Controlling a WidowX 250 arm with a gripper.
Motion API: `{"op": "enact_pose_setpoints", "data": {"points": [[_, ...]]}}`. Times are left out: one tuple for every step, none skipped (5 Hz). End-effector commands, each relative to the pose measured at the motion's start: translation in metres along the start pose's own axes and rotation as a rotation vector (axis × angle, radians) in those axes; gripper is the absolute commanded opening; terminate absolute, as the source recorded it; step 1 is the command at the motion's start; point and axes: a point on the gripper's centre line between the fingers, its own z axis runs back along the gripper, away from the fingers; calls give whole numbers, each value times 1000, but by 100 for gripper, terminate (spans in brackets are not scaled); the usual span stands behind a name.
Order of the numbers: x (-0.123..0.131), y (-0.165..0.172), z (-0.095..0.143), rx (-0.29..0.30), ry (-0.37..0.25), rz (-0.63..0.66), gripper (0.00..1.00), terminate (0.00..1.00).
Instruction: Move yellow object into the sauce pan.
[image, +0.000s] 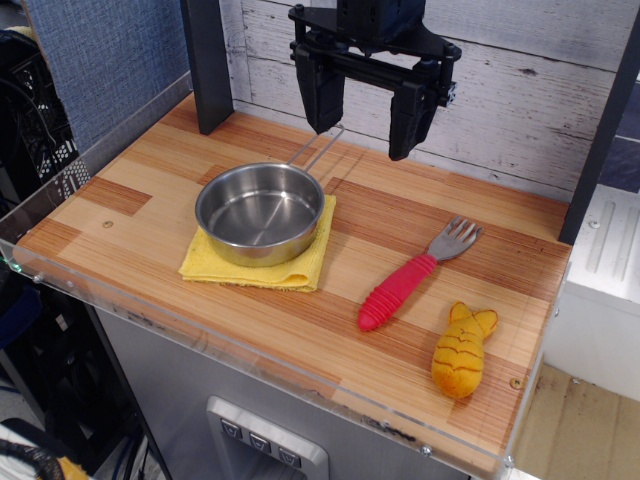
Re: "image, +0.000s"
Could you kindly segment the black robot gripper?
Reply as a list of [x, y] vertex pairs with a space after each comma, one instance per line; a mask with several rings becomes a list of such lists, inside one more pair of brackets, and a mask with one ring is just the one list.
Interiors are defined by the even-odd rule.
[[422, 1], [338, 1], [290, 9], [290, 48], [307, 122], [316, 133], [343, 116], [345, 77], [393, 90], [389, 157], [422, 143], [438, 106], [455, 98], [461, 49], [423, 24]]

